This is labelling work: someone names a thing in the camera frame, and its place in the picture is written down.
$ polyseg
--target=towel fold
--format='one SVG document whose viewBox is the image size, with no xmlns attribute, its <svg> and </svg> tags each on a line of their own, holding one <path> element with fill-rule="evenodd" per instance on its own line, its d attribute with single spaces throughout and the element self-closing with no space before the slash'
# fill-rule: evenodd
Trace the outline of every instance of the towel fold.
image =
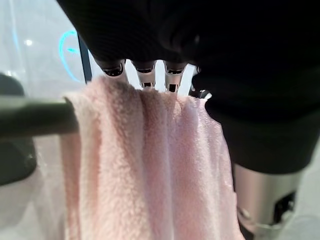
<svg viewBox="0 0 320 240">
<path fill-rule="evenodd" d="M 101 76 L 67 94 L 66 240 L 240 240 L 227 145 L 205 100 Z"/>
</svg>

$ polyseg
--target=towel rack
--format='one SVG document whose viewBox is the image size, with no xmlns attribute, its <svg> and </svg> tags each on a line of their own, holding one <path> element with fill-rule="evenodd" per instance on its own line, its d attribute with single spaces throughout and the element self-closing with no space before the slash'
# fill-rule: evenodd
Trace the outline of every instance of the towel rack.
<svg viewBox="0 0 320 240">
<path fill-rule="evenodd" d="M 0 140 L 50 134 L 66 134 L 78 129 L 70 102 L 0 96 Z"/>
</svg>

